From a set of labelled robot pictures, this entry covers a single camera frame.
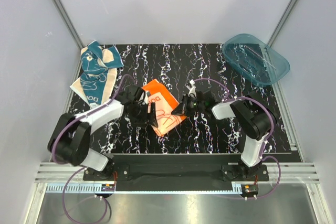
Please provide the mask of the orange Doraemon towel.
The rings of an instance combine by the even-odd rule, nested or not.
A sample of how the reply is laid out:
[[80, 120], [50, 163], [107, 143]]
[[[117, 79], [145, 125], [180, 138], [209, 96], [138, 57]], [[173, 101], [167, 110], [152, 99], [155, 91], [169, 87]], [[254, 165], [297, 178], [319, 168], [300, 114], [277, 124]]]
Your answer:
[[149, 102], [155, 103], [158, 127], [153, 126], [153, 129], [157, 136], [165, 135], [186, 119], [185, 116], [171, 114], [179, 103], [170, 91], [156, 79], [144, 85], [142, 89], [150, 92]]

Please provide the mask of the teal Doraemon towel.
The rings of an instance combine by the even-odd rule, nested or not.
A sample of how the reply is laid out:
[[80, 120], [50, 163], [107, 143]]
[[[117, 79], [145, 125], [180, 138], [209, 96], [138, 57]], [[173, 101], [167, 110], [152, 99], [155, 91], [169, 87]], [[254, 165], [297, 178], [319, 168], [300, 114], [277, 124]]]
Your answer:
[[70, 88], [93, 109], [109, 100], [118, 69], [124, 64], [116, 46], [103, 48], [97, 41], [82, 48], [80, 54], [82, 74]]

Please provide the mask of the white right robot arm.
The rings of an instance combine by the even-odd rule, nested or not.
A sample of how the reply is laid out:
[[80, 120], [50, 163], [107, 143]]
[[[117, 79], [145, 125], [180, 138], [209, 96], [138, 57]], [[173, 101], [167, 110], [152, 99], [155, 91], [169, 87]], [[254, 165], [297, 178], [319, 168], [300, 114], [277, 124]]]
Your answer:
[[237, 165], [221, 168], [223, 180], [254, 179], [261, 168], [263, 152], [277, 123], [277, 114], [255, 100], [253, 93], [245, 97], [217, 102], [210, 91], [185, 94], [172, 115], [194, 116], [200, 112], [210, 118], [223, 120], [236, 118], [245, 133], [245, 144]]

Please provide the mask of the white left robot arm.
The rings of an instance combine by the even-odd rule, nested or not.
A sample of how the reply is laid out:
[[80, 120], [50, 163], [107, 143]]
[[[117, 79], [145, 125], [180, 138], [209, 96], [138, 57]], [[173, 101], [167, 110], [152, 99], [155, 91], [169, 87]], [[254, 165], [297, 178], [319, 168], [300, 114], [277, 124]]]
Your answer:
[[89, 111], [62, 114], [47, 146], [54, 162], [90, 168], [99, 178], [109, 179], [113, 175], [113, 161], [90, 147], [91, 136], [124, 115], [137, 127], [157, 127], [155, 100], [150, 100], [149, 96], [150, 92], [130, 85]]

